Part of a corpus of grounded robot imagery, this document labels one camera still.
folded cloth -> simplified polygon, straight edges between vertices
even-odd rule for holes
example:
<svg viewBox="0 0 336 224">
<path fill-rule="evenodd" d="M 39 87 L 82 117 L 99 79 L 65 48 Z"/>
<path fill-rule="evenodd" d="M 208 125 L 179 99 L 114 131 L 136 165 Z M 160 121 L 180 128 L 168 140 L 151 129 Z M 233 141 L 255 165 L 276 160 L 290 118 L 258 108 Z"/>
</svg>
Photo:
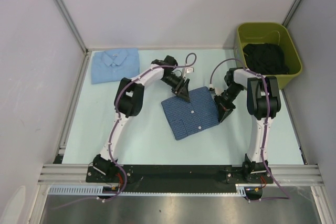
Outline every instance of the folded cloth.
<svg viewBox="0 0 336 224">
<path fill-rule="evenodd" d="M 247 67 L 261 74 L 288 74 L 283 50 L 274 44 L 247 44 L 243 48 Z"/>
<path fill-rule="evenodd" d="M 137 48 L 112 49 L 96 52 L 92 59 L 91 83 L 120 81 L 139 74 L 140 62 Z"/>
<path fill-rule="evenodd" d="M 219 124 L 217 107 L 207 87 L 191 90 L 189 96 L 190 103 L 179 97 L 161 102 L 176 140 Z"/>
</svg>

reflective metal surface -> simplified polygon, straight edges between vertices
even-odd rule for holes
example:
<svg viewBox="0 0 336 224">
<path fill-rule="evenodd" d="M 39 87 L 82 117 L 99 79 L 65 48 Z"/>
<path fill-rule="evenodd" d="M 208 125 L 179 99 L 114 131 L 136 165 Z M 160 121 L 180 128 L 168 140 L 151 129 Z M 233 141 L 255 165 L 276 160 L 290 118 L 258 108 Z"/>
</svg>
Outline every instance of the reflective metal surface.
<svg viewBox="0 0 336 224">
<path fill-rule="evenodd" d="M 111 202 L 94 197 L 57 210 L 52 208 L 79 199 L 49 195 L 41 223 L 321 223 L 310 187 L 287 187 L 291 200 L 248 203 L 238 197 L 119 196 Z M 266 188 L 264 196 L 279 196 Z"/>
</svg>

wall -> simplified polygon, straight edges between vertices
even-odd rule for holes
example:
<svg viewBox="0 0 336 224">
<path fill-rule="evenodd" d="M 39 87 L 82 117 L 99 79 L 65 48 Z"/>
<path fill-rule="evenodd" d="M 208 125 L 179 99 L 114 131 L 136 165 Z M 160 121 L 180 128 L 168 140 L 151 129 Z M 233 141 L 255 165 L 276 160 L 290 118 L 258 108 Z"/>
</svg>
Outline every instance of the wall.
<svg viewBox="0 0 336 224">
<path fill-rule="evenodd" d="M 336 206 L 336 0 L 303 0 L 289 25 L 303 72 L 286 88 L 309 163 L 318 163 Z"/>
<path fill-rule="evenodd" d="M 0 216 L 23 185 L 23 223 L 41 167 L 55 151 L 83 53 L 53 0 L 0 6 Z"/>
<path fill-rule="evenodd" d="M 64 0 L 88 48 L 232 47 L 238 24 L 282 23 L 294 0 Z"/>
</svg>

black cloth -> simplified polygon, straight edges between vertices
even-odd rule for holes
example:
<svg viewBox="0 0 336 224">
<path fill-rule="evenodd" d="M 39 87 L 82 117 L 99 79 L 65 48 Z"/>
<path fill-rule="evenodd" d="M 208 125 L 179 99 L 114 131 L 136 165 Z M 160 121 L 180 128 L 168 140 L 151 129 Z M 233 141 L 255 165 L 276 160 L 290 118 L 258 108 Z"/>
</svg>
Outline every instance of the black cloth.
<svg viewBox="0 0 336 224">
<path fill-rule="evenodd" d="M 243 48 L 247 67 L 261 74 L 288 74 L 283 50 L 274 44 L 247 44 Z"/>
</svg>

green bin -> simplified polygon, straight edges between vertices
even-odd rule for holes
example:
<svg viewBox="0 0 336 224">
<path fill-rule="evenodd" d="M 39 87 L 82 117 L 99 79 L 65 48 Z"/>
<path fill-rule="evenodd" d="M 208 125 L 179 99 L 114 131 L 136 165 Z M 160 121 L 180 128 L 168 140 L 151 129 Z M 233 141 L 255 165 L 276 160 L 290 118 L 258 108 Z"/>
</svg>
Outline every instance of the green bin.
<svg viewBox="0 0 336 224">
<path fill-rule="evenodd" d="M 289 74 L 275 74 L 278 79 L 279 89 L 283 89 L 291 79 L 301 73 L 301 60 L 287 29 L 283 25 L 271 22 L 254 22 L 243 23 L 238 27 L 234 53 L 235 57 L 242 60 L 246 67 L 243 48 L 249 43 L 276 44 L 284 51 L 283 54 L 285 55 L 285 63 L 289 68 Z"/>
</svg>

